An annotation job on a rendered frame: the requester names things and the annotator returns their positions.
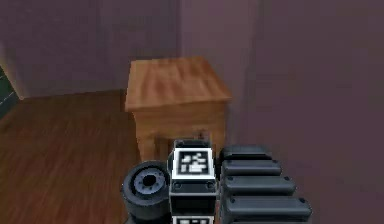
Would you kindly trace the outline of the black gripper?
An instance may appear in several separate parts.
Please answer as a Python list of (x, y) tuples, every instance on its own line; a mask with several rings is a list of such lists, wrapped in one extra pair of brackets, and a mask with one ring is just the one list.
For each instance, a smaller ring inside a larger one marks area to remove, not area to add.
[(128, 213), (124, 224), (170, 224), (169, 184), (165, 162), (146, 161), (132, 168), (121, 185)]

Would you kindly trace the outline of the brown wooden side table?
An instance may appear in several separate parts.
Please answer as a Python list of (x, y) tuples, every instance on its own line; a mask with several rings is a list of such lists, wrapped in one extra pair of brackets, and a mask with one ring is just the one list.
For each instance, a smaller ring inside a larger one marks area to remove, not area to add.
[(156, 160), (159, 139), (207, 133), (218, 153), (225, 145), (232, 94), (201, 56), (131, 63), (125, 110), (134, 116), (140, 159)]

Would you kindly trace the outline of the dark green door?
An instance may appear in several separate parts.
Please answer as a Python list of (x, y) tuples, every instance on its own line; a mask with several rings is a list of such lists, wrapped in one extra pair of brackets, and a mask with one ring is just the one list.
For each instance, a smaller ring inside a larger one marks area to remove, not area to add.
[(0, 66), (0, 119), (2, 119), (18, 102), (20, 98)]

